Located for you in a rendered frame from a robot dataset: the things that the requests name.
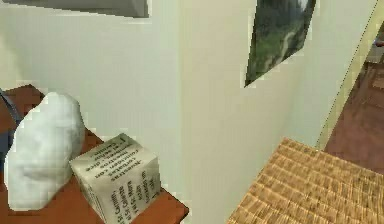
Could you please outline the printed white box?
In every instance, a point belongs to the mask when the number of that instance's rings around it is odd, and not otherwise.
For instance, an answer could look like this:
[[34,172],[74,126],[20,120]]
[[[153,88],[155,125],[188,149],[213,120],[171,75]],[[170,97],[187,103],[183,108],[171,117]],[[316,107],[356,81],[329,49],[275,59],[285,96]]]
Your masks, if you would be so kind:
[[131,224],[161,191],[158,157],[124,133],[79,155],[70,166],[105,224]]

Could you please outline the dark landscape wall picture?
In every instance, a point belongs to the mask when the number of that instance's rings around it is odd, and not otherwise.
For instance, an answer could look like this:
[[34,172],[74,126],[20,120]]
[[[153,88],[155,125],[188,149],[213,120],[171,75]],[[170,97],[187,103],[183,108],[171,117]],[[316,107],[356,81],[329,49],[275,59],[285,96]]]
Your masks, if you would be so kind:
[[317,0],[257,0],[247,87],[304,46]]

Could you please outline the white pillow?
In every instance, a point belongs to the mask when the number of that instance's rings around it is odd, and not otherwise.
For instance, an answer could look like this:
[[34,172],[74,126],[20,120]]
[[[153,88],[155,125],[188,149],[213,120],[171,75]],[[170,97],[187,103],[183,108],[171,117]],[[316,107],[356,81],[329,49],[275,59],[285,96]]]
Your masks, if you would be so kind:
[[50,92],[15,130],[4,162],[8,206],[13,211],[46,207],[72,176],[70,161],[83,146],[85,125],[79,102]]

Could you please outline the red-brown bed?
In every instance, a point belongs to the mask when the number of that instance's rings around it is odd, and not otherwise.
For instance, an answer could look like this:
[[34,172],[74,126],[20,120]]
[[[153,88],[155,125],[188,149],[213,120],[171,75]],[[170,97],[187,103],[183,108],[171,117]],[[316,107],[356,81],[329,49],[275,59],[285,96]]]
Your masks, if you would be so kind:
[[[39,104],[44,97],[32,85],[3,90],[24,116]],[[0,100],[0,134],[15,129],[5,103]],[[86,129],[82,153],[103,143],[93,132]],[[162,189],[159,197],[132,224],[182,224],[189,208]],[[0,171],[0,224],[104,224],[82,195],[74,176],[56,194],[52,201],[38,211],[15,212],[9,209],[8,192],[4,184],[4,174]]]

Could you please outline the grey framed wall picture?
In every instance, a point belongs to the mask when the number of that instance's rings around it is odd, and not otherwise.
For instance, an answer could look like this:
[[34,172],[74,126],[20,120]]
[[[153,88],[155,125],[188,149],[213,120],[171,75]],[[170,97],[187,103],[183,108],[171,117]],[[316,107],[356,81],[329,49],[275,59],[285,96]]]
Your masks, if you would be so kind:
[[148,0],[0,0],[10,5],[34,6],[106,15],[148,18]]

